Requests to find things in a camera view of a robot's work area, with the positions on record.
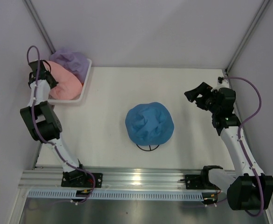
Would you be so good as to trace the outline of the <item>blue bucket hat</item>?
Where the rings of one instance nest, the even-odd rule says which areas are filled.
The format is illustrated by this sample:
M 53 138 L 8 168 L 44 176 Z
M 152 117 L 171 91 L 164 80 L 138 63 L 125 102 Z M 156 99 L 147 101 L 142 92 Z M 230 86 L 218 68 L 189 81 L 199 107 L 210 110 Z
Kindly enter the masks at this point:
M 125 126 L 130 140 L 139 146 L 165 144 L 175 128 L 170 112 L 159 102 L 138 104 L 130 109 Z

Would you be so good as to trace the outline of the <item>black wire hat stand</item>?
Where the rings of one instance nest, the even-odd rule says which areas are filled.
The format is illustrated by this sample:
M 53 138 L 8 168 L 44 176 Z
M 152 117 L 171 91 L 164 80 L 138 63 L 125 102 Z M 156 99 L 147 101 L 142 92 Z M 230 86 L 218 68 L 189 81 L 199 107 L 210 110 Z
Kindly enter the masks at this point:
M 145 152 L 152 152 L 156 149 L 159 148 L 160 145 L 156 145 L 156 146 L 151 146 L 151 145 L 148 145 L 148 146 L 139 146 L 139 145 L 136 145 L 140 150 L 142 151 L 145 151 Z

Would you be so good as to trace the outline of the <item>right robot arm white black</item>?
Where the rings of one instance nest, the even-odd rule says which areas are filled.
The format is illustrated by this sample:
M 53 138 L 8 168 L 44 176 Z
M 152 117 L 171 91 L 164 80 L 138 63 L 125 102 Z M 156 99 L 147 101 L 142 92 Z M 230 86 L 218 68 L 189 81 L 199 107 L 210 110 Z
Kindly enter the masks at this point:
M 273 177 L 264 173 L 249 149 L 234 113 L 236 92 L 223 84 L 212 88 L 202 82 L 184 95 L 198 108 L 211 112 L 212 125 L 228 149 L 236 174 L 232 177 L 220 166 L 204 166 L 200 184 L 206 189 L 214 186 L 225 192 L 232 210 L 247 213 L 266 210 L 273 194 Z

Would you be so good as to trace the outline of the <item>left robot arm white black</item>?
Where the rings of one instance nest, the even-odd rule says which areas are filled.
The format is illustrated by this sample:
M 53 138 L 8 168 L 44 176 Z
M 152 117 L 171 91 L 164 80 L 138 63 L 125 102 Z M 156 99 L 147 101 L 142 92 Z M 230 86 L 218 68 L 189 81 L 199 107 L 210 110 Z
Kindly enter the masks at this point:
M 88 175 L 83 165 L 71 154 L 62 138 L 62 126 L 48 102 L 49 92 L 58 85 L 44 60 L 29 62 L 32 69 L 29 74 L 31 97 L 28 106 L 20 110 L 20 115 L 35 141 L 45 144 L 55 154 L 63 168 L 61 186 L 83 187 L 87 184 Z

